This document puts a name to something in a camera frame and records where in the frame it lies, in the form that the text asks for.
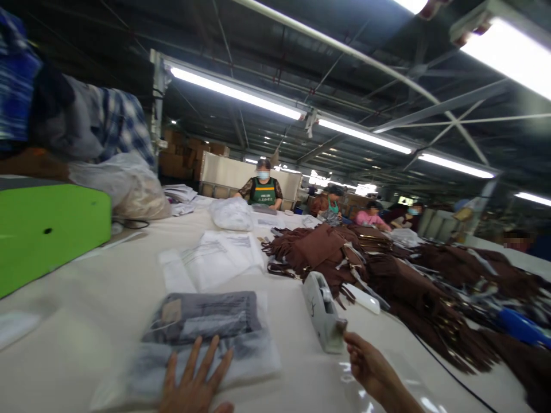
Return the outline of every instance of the person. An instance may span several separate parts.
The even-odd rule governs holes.
[[[339,199],[344,194],[343,190],[336,185],[326,186],[323,192],[318,195],[310,205],[310,214],[317,217],[328,209],[342,217],[339,208]]]
[[[162,399],[158,413],[208,413],[218,386],[224,379],[233,357],[228,351],[212,377],[207,374],[218,346],[216,336],[195,377],[197,357],[201,348],[201,337],[195,344],[180,384],[176,385],[176,354],[172,354],[166,368],[162,390]],[[408,392],[402,381],[386,361],[381,352],[356,333],[345,332],[344,342],[350,355],[351,372],[356,381],[372,396],[387,413],[423,413],[423,409]],[[233,413],[234,405],[229,402],[220,404],[214,413]]]
[[[283,202],[283,193],[277,179],[270,178],[270,169],[270,161],[260,159],[257,163],[257,176],[250,178],[234,198],[245,198],[249,195],[249,205],[264,204],[278,210]]]
[[[382,205],[380,202],[369,201],[366,205],[366,210],[359,211],[356,214],[354,223],[364,227],[368,225],[375,225],[380,231],[392,231],[392,229],[379,216],[379,211],[381,209]]]
[[[390,225],[394,228],[409,228],[414,232],[419,230],[419,222],[421,221],[421,215],[423,214],[424,205],[422,202],[415,202],[408,208],[406,213],[393,217],[385,217],[385,222],[390,221]]]

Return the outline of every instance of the woman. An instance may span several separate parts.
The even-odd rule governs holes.
[[[423,214],[423,203],[415,202],[408,208],[408,211],[399,217],[393,219],[390,225],[394,228],[409,228],[414,232],[419,230],[419,221],[421,221],[421,215]]]
[[[339,187],[332,185],[326,187],[321,194],[319,194],[310,205],[310,215],[317,217],[319,214],[330,209],[335,212],[339,217],[342,217],[339,208],[339,198],[343,195],[343,190]]]
[[[283,193],[277,179],[270,178],[270,169],[270,161],[260,159],[257,163],[257,176],[250,178],[234,198],[245,198],[249,195],[249,205],[263,204],[278,210],[283,202]]]
[[[382,218],[379,216],[379,211],[382,209],[381,203],[377,201],[369,201],[366,205],[365,211],[360,211],[354,218],[354,223],[366,227],[368,225],[375,225],[380,231],[392,231],[392,229],[385,224]]]

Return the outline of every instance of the stacked cardboard boxes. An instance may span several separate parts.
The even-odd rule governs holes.
[[[168,142],[168,148],[159,154],[159,166],[161,174],[165,176],[198,181],[205,152],[225,157],[230,155],[230,148],[226,145],[219,143],[208,145],[199,139],[184,139],[184,136],[177,131],[165,130],[164,137]]]

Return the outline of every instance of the hand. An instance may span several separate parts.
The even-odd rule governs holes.
[[[218,347],[218,342],[220,341],[219,337],[215,336],[197,372],[197,376],[193,378],[202,341],[201,337],[195,340],[193,349],[189,355],[188,363],[185,366],[184,375],[178,387],[175,386],[177,355],[176,353],[172,353],[170,356],[166,369],[159,413],[208,413],[212,398],[230,367],[234,350],[230,349],[230,351],[224,355],[222,362],[211,379],[206,381],[212,359],[216,352],[216,347]],[[233,404],[222,403],[214,410],[214,413],[233,413],[233,411]]]
[[[422,413],[381,352],[356,333],[344,333],[352,375],[388,413]]]

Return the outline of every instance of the green machine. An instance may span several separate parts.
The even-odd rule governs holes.
[[[0,175],[0,298],[110,237],[111,199],[106,193]]]

